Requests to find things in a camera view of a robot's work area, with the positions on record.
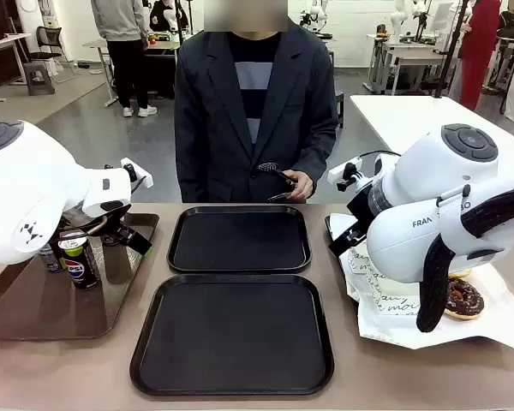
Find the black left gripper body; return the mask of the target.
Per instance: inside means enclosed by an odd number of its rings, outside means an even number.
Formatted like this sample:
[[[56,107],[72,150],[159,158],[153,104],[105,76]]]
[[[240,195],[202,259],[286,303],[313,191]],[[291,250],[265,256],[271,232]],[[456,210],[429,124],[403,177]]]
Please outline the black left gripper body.
[[[134,231],[124,224],[127,213],[128,208],[118,208],[105,214],[107,221],[105,226],[99,230],[101,241],[130,241],[132,239]]]

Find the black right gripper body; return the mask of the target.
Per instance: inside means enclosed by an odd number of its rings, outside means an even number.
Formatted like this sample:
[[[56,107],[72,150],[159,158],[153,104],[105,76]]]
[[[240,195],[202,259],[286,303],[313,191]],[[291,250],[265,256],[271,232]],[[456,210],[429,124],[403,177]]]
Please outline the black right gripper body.
[[[368,204],[370,190],[370,187],[360,189],[347,205],[350,213],[356,218],[356,223],[352,226],[352,230],[354,230],[357,235],[365,235],[372,222],[372,212]]]

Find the person's left hand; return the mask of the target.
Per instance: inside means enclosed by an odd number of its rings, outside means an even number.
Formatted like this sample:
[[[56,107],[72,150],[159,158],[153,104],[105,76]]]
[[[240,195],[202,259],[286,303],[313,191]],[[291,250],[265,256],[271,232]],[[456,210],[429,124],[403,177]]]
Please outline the person's left hand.
[[[296,182],[296,187],[287,196],[289,200],[304,202],[313,194],[314,183],[306,173],[298,170],[286,170],[284,173]]]

